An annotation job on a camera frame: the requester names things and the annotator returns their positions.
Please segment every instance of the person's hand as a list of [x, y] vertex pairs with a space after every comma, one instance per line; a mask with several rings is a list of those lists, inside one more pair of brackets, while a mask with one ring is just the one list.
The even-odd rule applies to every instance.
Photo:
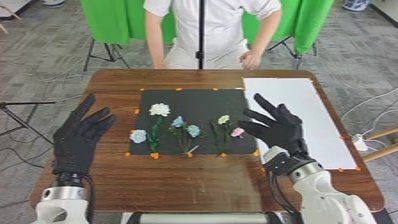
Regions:
[[239, 63], [241, 67], [246, 70], [253, 70], [260, 63], [262, 53], [255, 52], [253, 50], [246, 51], [244, 54], [239, 56]]
[[76, 110], [70, 112], [65, 123], [52, 134], [52, 174], [61, 172], [77, 173], [81, 175], [88, 174], [95, 143], [115, 121], [113, 115], [106, 117], [109, 113], [108, 107], [83, 119], [93, 102], [95, 97], [90, 94]]
[[278, 146], [287, 150], [292, 156], [307, 156], [299, 118], [289, 113], [283, 104], [275, 107], [259, 94], [253, 95], [253, 100], [269, 113], [273, 119], [250, 109], [244, 109], [243, 114], [262, 124], [239, 121], [239, 127], [244, 132], [262, 140], [269, 148]]

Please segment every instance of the metal joint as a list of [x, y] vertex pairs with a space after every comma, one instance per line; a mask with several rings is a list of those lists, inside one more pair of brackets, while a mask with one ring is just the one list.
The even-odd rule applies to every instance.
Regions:
[[40, 201], [56, 199], [84, 199], [84, 189], [81, 187], [51, 187], [42, 191]]
[[289, 180], [292, 184], [314, 173], [324, 171], [317, 162], [312, 162], [299, 166], [298, 169], [289, 173]]

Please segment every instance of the white paper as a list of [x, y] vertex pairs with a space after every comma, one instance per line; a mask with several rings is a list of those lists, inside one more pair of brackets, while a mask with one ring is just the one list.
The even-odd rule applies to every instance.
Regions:
[[[317, 160], [323, 168], [355, 169], [356, 164], [315, 94], [312, 81], [305, 78], [246, 78], [243, 82], [248, 108], [266, 113], [251, 99], [253, 94], [259, 93], [273, 105], [285, 104], [291, 113], [299, 117], [308, 156]], [[257, 146], [260, 151], [267, 150], [260, 140], [257, 140]]]

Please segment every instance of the floor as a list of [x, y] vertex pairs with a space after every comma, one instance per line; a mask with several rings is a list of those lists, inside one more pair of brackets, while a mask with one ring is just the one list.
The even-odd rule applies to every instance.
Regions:
[[[362, 13], [346, 12], [339, 5], [330, 11], [317, 38], [317, 56], [303, 57], [301, 70], [315, 74], [337, 114], [358, 102], [385, 93], [398, 86], [398, 29], [370, 9]], [[22, 21], [1, 22], [10, 34], [0, 33], [0, 101], [54, 100], [54, 105], [38, 107], [31, 125], [45, 136], [60, 126], [77, 103], [77, 96], [100, 68], [122, 68], [122, 63], [92, 61], [88, 72], [81, 72], [88, 48], [90, 31], [84, 24], [79, 2], [68, 0], [58, 9], [44, 8], [36, 1], [20, 14]], [[150, 68], [145, 44], [131, 40], [122, 55], [131, 68]], [[294, 61], [282, 48], [266, 53], [260, 69], [291, 69]], [[369, 102], [342, 120], [349, 134], [370, 128], [370, 121], [381, 111], [398, 109], [395, 93]], [[26, 116], [29, 108], [8, 107]], [[15, 126], [0, 113], [0, 132]], [[385, 114], [376, 130], [395, 127], [395, 113]], [[29, 223], [33, 210], [26, 199], [40, 169], [19, 162], [12, 148], [22, 158], [44, 164], [51, 152], [47, 143], [24, 131], [0, 137], [0, 223]], [[385, 197], [385, 208], [398, 223], [398, 154], [367, 163], [370, 175]], [[97, 223], [116, 223], [116, 214], [97, 214]]]

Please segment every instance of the green backdrop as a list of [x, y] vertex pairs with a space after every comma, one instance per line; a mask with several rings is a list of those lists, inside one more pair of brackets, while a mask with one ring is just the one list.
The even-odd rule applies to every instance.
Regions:
[[[303, 54], [315, 41], [326, 19], [331, 0], [280, 0], [282, 20], [273, 40], [294, 37], [294, 52]], [[84, 18], [95, 41], [127, 44], [129, 38], [145, 39], [143, 0], [81, 0]], [[259, 21], [243, 15], [243, 33], [248, 43], [255, 39]], [[163, 19], [163, 39], [171, 42], [175, 36], [171, 13]]]

